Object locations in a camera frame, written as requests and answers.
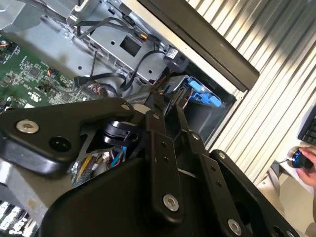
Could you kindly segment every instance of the cable connector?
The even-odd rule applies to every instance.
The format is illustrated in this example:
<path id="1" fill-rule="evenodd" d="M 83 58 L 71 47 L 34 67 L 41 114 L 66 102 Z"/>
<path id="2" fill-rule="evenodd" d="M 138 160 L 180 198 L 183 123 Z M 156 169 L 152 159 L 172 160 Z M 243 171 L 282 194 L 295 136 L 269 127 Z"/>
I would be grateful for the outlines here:
<path id="1" fill-rule="evenodd" d="M 80 87 L 82 85 L 86 85 L 89 81 L 88 77 L 75 77 L 74 84 L 76 87 Z"/>

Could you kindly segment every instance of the finger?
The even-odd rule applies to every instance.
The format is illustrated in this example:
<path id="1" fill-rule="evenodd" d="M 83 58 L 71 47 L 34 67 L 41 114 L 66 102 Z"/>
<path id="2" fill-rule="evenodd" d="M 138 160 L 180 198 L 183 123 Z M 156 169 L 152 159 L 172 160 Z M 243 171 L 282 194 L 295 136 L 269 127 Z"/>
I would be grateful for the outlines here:
<path id="1" fill-rule="evenodd" d="M 307 173 L 305 173 L 305 171 L 301 170 L 301 169 L 297 169 L 296 173 L 298 175 L 298 177 L 300 177 L 300 179 L 307 185 L 315 187 L 316 186 L 316 180 L 312 177 L 310 177 Z"/>
<path id="2" fill-rule="evenodd" d="M 302 147 L 301 149 L 316 156 L 316 147 Z"/>
<path id="3" fill-rule="evenodd" d="M 303 156 L 305 156 L 306 158 L 308 158 L 313 164 L 316 164 L 316 156 L 304 149 L 300 149 L 300 152 L 303 154 Z"/>

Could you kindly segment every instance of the hand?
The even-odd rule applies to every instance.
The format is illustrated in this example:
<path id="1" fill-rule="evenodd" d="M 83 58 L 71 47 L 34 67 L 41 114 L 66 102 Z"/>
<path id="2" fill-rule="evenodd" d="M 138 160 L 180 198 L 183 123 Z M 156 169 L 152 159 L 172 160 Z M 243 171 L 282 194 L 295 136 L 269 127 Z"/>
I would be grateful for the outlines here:
<path id="1" fill-rule="evenodd" d="M 316 147 L 303 147 L 300 148 L 300 152 L 314 165 L 316 164 Z M 311 170 L 297 169 L 296 173 L 305 184 L 316 187 L 316 171 L 314 168 Z"/>

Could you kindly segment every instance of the metal panel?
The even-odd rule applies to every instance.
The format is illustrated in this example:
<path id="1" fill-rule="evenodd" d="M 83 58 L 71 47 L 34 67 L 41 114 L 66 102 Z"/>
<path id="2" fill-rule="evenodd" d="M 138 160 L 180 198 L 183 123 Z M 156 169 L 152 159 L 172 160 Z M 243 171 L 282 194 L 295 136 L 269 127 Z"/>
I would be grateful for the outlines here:
<path id="1" fill-rule="evenodd" d="M 260 72 L 210 149 L 260 181 L 316 101 L 316 0 L 187 0 Z"/>

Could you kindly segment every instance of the label sticker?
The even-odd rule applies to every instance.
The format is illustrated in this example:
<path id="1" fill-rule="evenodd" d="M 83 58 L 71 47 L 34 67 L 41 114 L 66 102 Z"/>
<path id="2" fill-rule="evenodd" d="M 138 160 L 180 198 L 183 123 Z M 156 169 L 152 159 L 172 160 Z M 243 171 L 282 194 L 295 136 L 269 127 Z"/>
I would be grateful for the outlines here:
<path id="1" fill-rule="evenodd" d="M 172 58 L 172 59 L 174 59 L 175 58 L 175 56 L 177 56 L 177 54 L 178 54 L 178 50 L 176 50 L 176 49 L 174 49 L 174 48 L 171 48 L 171 49 L 169 49 L 169 52 L 167 53 L 167 57 L 168 58 Z"/>
<path id="2" fill-rule="evenodd" d="M 29 109 L 29 108 L 34 108 L 33 105 L 30 105 L 29 103 L 27 103 L 25 106 L 24 106 L 24 109 Z"/>

